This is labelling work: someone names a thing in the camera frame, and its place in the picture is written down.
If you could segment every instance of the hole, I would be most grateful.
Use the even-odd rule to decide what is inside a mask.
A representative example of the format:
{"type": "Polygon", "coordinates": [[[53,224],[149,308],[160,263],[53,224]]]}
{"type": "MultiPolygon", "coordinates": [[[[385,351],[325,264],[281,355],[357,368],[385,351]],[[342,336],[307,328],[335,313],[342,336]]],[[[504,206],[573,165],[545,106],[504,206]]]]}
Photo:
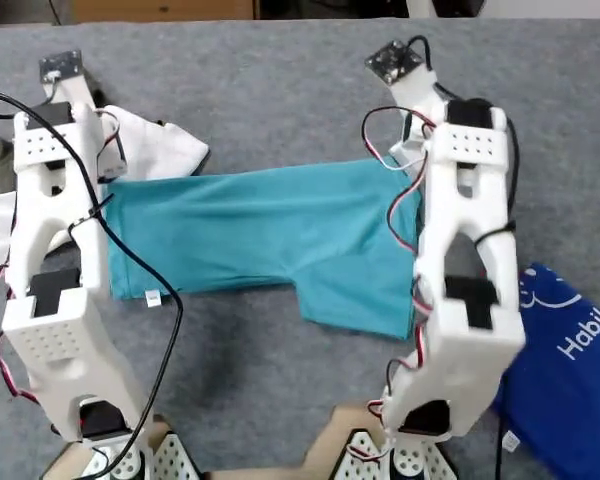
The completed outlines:
{"type": "Polygon", "coordinates": [[[464,198],[473,198],[476,172],[468,168],[456,168],[456,187],[464,198]]]}

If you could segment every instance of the wooden base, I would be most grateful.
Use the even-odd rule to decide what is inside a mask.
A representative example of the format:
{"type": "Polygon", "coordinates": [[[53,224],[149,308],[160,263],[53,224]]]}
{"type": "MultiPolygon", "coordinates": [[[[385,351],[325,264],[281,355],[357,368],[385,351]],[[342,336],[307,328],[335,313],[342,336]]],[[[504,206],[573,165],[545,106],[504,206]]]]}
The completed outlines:
{"type": "MultiPolygon", "coordinates": [[[[366,429],[377,445],[383,443],[383,433],[376,418],[362,406],[338,406],[329,423],[311,446],[301,466],[280,468],[224,470],[205,474],[205,480],[315,480],[329,478],[344,449],[351,430],[366,429]]],[[[171,428],[161,418],[156,418],[149,443],[156,449],[171,428]]],[[[193,462],[195,452],[189,452],[193,462]]],[[[66,480],[79,477],[91,460],[93,452],[81,445],[70,445],[52,463],[42,480],[66,480]]]]}

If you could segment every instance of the cardboard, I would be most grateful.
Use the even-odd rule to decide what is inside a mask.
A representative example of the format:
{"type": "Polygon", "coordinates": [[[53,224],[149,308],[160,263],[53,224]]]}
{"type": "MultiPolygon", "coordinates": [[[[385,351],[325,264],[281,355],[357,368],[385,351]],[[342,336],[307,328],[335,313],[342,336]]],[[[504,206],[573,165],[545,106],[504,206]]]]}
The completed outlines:
{"type": "MultiPolygon", "coordinates": [[[[375,417],[362,406],[341,405],[334,409],[329,423],[307,452],[301,466],[225,470],[207,473],[204,478],[205,480],[327,480],[354,429],[368,430],[376,445],[382,445],[382,428],[375,417]]],[[[149,440],[151,447],[158,448],[170,430],[164,419],[156,418],[149,440]]],[[[173,431],[178,432],[177,425],[173,431]]],[[[189,453],[195,462],[195,452],[189,453]]],[[[66,480],[79,477],[89,463],[91,455],[89,449],[77,444],[71,445],[61,452],[42,479],[66,480]]]]}
{"type": "Polygon", "coordinates": [[[83,22],[253,20],[259,0],[72,0],[73,19],[83,22]]]}

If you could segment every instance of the black cable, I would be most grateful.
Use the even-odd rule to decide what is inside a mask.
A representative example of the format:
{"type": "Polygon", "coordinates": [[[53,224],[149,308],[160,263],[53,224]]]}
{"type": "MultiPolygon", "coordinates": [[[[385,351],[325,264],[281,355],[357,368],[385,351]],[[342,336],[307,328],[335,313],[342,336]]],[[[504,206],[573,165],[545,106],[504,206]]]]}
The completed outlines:
{"type": "Polygon", "coordinates": [[[480,235],[474,242],[473,242],[473,246],[476,247],[476,249],[478,248],[478,246],[484,242],[487,238],[491,237],[492,235],[497,235],[498,233],[505,233],[505,232],[515,232],[516,231],[516,221],[515,220],[509,220],[507,222],[507,224],[502,227],[502,228],[496,228],[495,230],[491,230],[490,232],[487,232],[483,235],[480,235]]]}
{"type": "Polygon", "coordinates": [[[164,378],[164,373],[167,369],[169,359],[171,358],[171,354],[173,352],[173,347],[175,345],[176,339],[178,337],[178,333],[180,331],[180,325],[182,323],[182,315],[183,315],[183,311],[184,311],[182,299],[180,298],[180,295],[178,295],[178,292],[171,286],[171,284],[162,275],[160,275],[156,270],[154,270],[144,260],[142,260],[140,257],[138,257],[109,228],[109,225],[107,224],[107,222],[104,220],[104,217],[102,216],[101,209],[99,208],[100,202],[98,202],[98,196],[96,195],[93,185],[91,185],[91,181],[89,179],[89,174],[84,165],[84,162],[82,161],[80,156],[76,153],[76,151],[73,149],[73,147],[69,144],[69,142],[67,142],[65,140],[65,138],[60,133],[58,133],[58,131],[53,127],[53,125],[51,125],[46,119],[44,119],[42,116],[40,116],[38,113],[36,113],[35,110],[33,110],[31,107],[28,107],[27,105],[23,104],[22,102],[14,99],[13,97],[10,97],[9,95],[5,95],[4,93],[0,93],[0,101],[8,103],[8,104],[22,110],[27,115],[29,115],[30,117],[35,119],[43,128],[45,128],[49,133],[51,133],[51,135],[53,137],[55,137],[55,139],[58,140],[58,142],[60,142],[60,144],[67,150],[67,152],[69,152],[69,155],[76,161],[76,164],[78,165],[78,168],[80,169],[80,173],[82,174],[82,178],[84,179],[84,182],[85,182],[85,187],[87,189],[87,193],[91,200],[92,208],[89,212],[89,215],[93,219],[98,221],[98,223],[100,224],[102,229],[105,231],[107,236],[113,241],[113,243],[115,243],[116,246],[118,248],[120,248],[120,250],[122,250],[138,266],[140,266],[141,268],[146,270],[156,280],[158,280],[158,282],[160,282],[160,284],[162,284],[162,286],[168,291],[168,293],[173,297],[174,301],[176,302],[177,313],[176,313],[176,319],[175,319],[175,322],[173,325],[173,330],[171,331],[171,336],[169,338],[169,342],[167,343],[167,347],[166,347],[165,353],[162,357],[160,367],[158,368],[158,373],[156,374],[156,379],[154,381],[153,387],[151,388],[151,392],[149,393],[149,398],[147,399],[147,403],[144,407],[144,410],[142,411],[142,414],[140,415],[140,419],[138,421],[138,424],[136,425],[136,428],[133,430],[133,433],[129,437],[129,440],[127,441],[125,446],[122,448],[122,450],[120,451],[118,456],[106,468],[104,468],[99,473],[96,473],[93,475],[87,475],[87,476],[75,479],[75,480],[96,480],[96,479],[101,478],[102,476],[106,475],[107,473],[111,473],[118,466],[118,464],[122,461],[124,456],[129,452],[129,450],[133,446],[134,442],[137,440],[145,422],[147,421],[147,417],[149,416],[149,412],[151,411],[151,408],[153,407],[156,396],[158,394],[158,390],[160,389],[162,379],[164,378]]]}
{"type": "Polygon", "coordinates": [[[427,37],[424,35],[416,35],[409,39],[407,48],[411,48],[416,42],[422,42],[422,45],[424,46],[424,61],[427,65],[427,70],[433,70],[433,67],[431,66],[431,46],[429,45],[429,40],[427,40],[427,37]]]}
{"type": "Polygon", "coordinates": [[[104,461],[105,463],[105,468],[107,468],[109,466],[109,457],[107,456],[106,453],[104,453],[102,450],[100,450],[99,448],[96,447],[91,447],[91,450],[93,450],[96,453],[99,453],[100,455],[102,455],[104,457],[104,461]]]}
{"type": "MultiPolygon", "coordinates": [[[[42,105],[47,105],[48,103],[50,103],[56,94],[57,88],[58,88],[58,82],[57,82],[57,80],[53,80],[53,90],[51,91],[49,96],[44,100],[44,102],[38,104],[38,106],[41,107],[42,105]]],[[[15,113],[0,113],[0,120],[13,120],[13,117],[15,117],[15,116],[16,116],[15,113]]]]}
{"type": "Polygon", "coordinates": [[[48,0],[49,8],[51,9],[51,13],[53,13],[53,18],[56,20],[56,25],[62,26],[62,22],[60,21],[60,15],[58,15],[58,11],[56,10],[56,6],[53,4],[53,0],[48,0]]]}

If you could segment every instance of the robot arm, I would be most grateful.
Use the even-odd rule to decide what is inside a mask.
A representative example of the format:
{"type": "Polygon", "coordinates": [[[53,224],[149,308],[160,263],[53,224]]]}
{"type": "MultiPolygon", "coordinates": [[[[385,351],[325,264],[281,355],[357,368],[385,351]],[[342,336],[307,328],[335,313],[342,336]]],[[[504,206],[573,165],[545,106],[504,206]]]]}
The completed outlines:
{"type": "MultiPolygon", "coordinates": [[[[72,87],[65,90],[75,90],[79,80],[71,75],[72,87]]],[[[93,218],[99,207],[88,185],[100,205],[103,122],[92,102],[68,99],[72,101],[54,98],[34,111],[82,159],[86,178],[63,144],[34,117],[21,112],[14,118],[17,213],[5,274],[12,293],[2,329],[25,365],[31,394],[55,430],[68,442],[104,448],[113,458],[138,426],[147,396],[109,339],[96,308],[109,291],[107,239],[93,218]],[[67,230],[79,248],[80,268],[40,273],[49,243],[67,230]]],[[[120,464],[122,476],[112,478],[133,478],[142,465],[144,478],[152,478],[153,453],[146,433],[152,418],[149,412],[120,464]]]]}
{"type": "MultiPolygon", "coordinates": [[[[415,444],[465,435],[524,346],[515,239],[506,227],[507,119],[485,103],[443,100],[429,59],[425,63],[399,41],[372,55],[367,65],[399,107],[436,125],[428,132],[420,119],[405,114],[402,139],[390,150],[398,163],[412,165],[407,169],[412,178],[421,168],[426,173],[424,228],[413,272],[427,304],[428,319],[417,332],[424,358],[419,361],[413,352],[380,402],[385,450],[417,451],[415,444]],[[423,157],[424,166],[415,163],[423,157]],[[445,274],[445,256],[458,233],[474,242],[486,278],[445,274]]],[[[398,455],[388,458],[385,473],[408,473],[400,472],[398,455]]]]}

